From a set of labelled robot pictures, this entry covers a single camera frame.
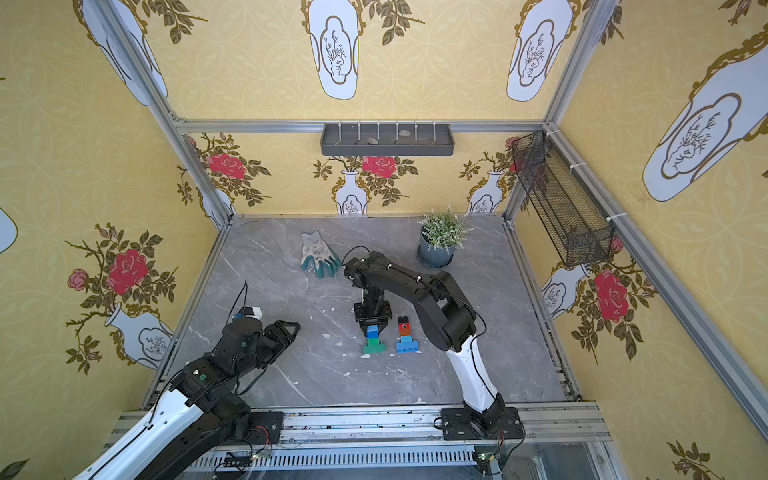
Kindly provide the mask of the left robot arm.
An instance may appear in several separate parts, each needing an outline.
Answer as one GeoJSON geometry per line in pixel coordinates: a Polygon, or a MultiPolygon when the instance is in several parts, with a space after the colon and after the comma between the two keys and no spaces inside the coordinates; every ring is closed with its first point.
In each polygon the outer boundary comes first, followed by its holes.
{"type": "Polygon", "coordinates": [[[168,382],[155,406],[81,473],[82,479],[174,479],[222,444],[272,447],[279,411],[258,413],[238,394],[240,381],[264,373],[296,340],[301,326],[253,316],[227,323],[215,347],[168,382]]]}

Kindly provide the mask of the light blue 2x4 brick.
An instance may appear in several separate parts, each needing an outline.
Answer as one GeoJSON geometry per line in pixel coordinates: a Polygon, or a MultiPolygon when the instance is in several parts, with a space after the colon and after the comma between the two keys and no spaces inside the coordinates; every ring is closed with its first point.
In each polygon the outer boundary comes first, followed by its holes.
{"type": "Polygon", "coordinates": [[[399,341],[396,343],[396,352],[398,354],[417,352],[419,350],[419,343],[415,340],[399,341]]]}

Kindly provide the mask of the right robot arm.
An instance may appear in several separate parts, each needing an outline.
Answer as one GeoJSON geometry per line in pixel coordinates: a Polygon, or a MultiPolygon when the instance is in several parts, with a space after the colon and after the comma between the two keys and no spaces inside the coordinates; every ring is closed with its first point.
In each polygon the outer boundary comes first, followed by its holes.
{"type": "Polygon", "coordinates": [[[393,263],[377,251],[344,263],[344,276],[362,291],[355,320],[366,333],[385,328],[392,309],[385,294],[410,302],[429,342],[445,352],[459,380],[463,404],[474,420],[494,429],[505,414],[505,401],[482,361],[475,324],[479,314],[446,271],[419,273],[393,263]]]}

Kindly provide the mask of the green 2x4 brick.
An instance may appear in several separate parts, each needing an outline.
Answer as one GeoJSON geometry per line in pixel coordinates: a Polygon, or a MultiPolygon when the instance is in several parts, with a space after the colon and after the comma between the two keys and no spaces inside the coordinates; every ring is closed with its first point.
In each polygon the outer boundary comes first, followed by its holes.
{"type": "Polygon", "coordinates": [[[375,353],[383,353],[386,351],[386,346],[382,343],[371,343],[369,342],[367,345],[363,347],[363,353],[366,355],[375,354],[375,353]]]}

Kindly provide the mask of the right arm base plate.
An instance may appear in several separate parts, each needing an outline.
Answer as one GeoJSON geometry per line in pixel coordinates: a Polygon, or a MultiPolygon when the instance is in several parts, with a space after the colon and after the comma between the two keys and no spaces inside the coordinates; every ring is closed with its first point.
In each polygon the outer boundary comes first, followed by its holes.
{"type": "Polygon", "coordinates": [[[469,407],[444,408],[437,425],[443,439],[449,441],[520,440],[525,436],[518,410],[514,407],[486,414],[479,414],[469,407]]]}

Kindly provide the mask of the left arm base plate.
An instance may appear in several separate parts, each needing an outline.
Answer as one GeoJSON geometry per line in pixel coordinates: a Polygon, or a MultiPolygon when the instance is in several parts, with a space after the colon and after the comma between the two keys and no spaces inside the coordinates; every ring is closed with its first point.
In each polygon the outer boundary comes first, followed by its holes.
{"type": "Polygon", "coordinates": [[[282,411],[251,411],[235,421],[228,442],[275,446],[280,441],[283,421],[282,411]]]}

